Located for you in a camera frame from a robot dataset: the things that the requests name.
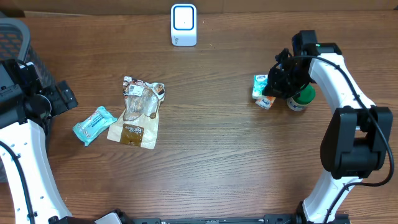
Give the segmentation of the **green lid jar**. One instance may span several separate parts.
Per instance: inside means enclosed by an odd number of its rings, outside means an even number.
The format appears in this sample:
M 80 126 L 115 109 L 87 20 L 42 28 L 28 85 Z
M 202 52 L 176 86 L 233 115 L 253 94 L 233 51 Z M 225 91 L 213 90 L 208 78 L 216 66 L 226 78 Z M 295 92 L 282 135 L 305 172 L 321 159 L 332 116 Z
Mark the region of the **green lid jar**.
M 286 99 L 286 103 L 291 110 L 302 111 L 314 100 L 315 95 L 315 89 L 308 85 L 297 95 Z

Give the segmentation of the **teal Kleenex tissue pack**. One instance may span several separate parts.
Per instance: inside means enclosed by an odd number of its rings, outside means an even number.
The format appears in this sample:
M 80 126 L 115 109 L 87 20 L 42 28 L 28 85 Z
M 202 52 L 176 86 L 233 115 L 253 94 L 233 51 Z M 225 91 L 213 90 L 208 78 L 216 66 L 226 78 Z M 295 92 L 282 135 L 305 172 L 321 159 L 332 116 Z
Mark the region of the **teal Kleenex tissue pack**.
M 252 86 L 252 98 L 255 100 L 263 99 L 266 95 L 262 92 L 267 86 L 268 75 L 254 75 L 253 86 Z

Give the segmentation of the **orange Kleenex tissue pack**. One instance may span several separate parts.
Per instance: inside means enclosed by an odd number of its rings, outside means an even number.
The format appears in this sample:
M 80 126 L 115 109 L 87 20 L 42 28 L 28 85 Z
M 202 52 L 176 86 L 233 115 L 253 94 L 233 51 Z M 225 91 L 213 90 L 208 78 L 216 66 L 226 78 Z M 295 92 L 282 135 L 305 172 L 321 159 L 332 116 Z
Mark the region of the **orange Kleenex tissue pack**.
M 258 106 L 260 106 L 265 110 L 269 110 L 272 107 L 274 101 L 275 101 L 274 96 L 265 96 L 264 98 L 257 99 L 255 101 L 255 104 L 257 104 Z

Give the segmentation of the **mint wet wipes pack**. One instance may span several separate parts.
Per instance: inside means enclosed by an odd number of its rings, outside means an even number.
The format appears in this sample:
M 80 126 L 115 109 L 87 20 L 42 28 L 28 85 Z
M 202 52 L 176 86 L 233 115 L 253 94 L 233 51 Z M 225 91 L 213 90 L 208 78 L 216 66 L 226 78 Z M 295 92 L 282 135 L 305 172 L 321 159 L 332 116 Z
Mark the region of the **mint wet wipes pack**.
M 117 119 L 104 106 L 98 107 L 86 120 L 77 123 L 73 132 L 87 147 Z

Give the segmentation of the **brown paper bread bag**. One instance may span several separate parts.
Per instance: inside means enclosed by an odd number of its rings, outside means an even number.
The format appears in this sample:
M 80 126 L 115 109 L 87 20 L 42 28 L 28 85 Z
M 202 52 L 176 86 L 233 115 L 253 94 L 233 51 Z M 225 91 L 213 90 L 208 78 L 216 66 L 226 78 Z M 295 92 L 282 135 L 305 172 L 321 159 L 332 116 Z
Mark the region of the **brown paper bread bag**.
M 123 96 L 124 111 L 109 127 L 107 139 L 146 149 L 155 148 L 165 85 L 125 76 Z

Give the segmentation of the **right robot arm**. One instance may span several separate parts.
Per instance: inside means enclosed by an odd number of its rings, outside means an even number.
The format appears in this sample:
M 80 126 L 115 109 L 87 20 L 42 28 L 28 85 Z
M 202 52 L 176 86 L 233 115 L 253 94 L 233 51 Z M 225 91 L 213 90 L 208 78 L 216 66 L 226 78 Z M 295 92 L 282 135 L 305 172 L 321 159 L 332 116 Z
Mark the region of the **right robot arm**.
M 355 83 L 336 43 L 319 43 L 314 30 L 292 37 L 293 51 L 276 55 L 262 93 L 284 100 L 316 83 L 332 119 L 320 146 L 323 173 L 294 214 L 265 215 L 265 223 L 349 223 L 337 210 L 355 186 L 380 187 L 394 174 L 388 143 L 393 115 Z

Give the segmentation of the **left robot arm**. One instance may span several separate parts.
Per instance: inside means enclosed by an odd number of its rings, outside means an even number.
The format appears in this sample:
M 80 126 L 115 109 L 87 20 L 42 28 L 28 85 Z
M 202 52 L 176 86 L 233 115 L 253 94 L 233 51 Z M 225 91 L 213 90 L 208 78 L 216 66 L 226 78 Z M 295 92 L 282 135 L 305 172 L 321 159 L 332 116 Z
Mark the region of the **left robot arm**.
M 47 121 L 77 107 L 65 81 L 42 86 L 34 64 L 1 61 L 1 160 L 16 223 L 88 223 L 60 196 L 46 150 Z

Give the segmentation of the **white barcode scanner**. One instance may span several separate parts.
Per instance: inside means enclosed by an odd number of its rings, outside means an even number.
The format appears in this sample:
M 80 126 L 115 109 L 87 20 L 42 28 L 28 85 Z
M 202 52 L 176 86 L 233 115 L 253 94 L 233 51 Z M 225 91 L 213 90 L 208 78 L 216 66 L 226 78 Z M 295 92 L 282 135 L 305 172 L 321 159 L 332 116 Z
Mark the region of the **white barcode scanner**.
M 170 10 L 171 41 L 177 47 L 197 44 L 197 9 L 193 4 L 174 4 Z

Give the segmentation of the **grey plastic mesh basket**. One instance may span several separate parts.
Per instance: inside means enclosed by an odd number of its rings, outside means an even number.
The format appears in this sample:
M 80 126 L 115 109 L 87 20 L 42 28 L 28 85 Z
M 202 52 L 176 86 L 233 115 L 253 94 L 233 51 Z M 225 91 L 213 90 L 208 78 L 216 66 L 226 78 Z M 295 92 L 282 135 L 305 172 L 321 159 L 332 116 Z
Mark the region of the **grey plastic mesh basket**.
M 56 81 L 30 44 L 29 28 L 18 19 L 1 19 L 1 127 L 31 119 L 44 129 L 45 144 L 53 126 L 51 100 Z

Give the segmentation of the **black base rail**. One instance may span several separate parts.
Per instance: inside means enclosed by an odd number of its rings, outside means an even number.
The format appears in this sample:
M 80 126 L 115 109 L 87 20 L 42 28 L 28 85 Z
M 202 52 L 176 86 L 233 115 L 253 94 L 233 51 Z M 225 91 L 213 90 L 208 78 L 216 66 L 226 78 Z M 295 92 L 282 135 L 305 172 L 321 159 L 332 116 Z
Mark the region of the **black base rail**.
M 263 217 L 233 217 L 233 218 L 187 218 L 187 219 L 160 219 L 160 218 L 132 218 L 133 224 L 293 224 L 301 223 L 296 215 L 277 214 Z

